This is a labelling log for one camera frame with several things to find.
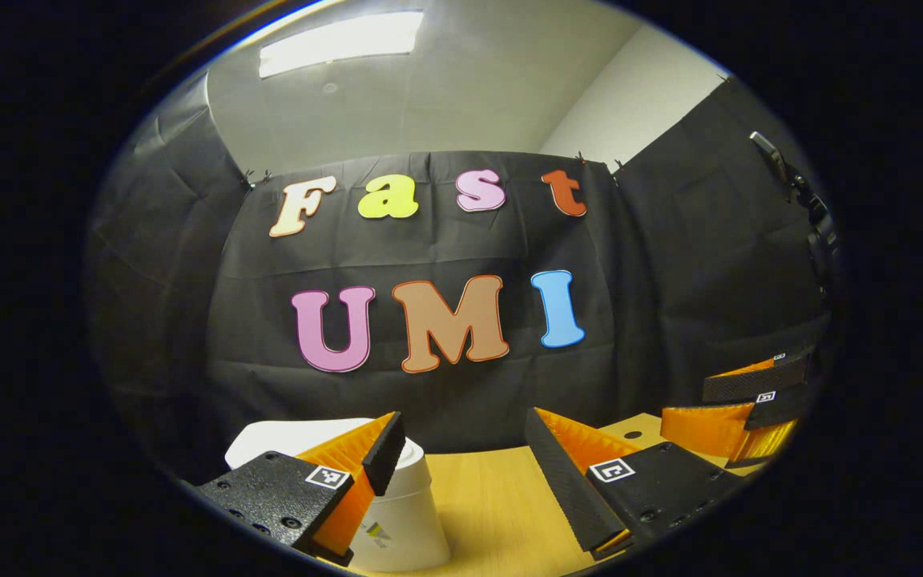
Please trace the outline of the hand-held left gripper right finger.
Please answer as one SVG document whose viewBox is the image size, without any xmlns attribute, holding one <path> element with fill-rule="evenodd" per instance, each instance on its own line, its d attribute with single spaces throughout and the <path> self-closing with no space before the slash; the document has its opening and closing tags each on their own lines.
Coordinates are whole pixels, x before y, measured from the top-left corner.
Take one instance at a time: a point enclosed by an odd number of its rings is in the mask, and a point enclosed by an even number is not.
<svg viewBox="0 0 923 577">
<path fill-rule="evenodd" d="M 539 408 L 525 439 L 583 551 L 645 549 L 732 499 L 746 479 L 673 442 L 638 448 Z"/>
</svg>

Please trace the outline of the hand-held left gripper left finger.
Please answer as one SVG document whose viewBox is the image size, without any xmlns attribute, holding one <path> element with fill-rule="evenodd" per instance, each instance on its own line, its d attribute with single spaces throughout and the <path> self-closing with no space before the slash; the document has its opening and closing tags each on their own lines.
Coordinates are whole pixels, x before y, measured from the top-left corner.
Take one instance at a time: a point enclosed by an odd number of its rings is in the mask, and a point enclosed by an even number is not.
<svg viewBox="0 0 923 577">
<path fill-rule="evenodd" d="M 264 450 L 195 487 L 209 506 L 282 547 L 347 566 L 349 548 L 374 497 L 385 495 L 405 427 L 391 412 L 292 453 Z"/>
</svg>

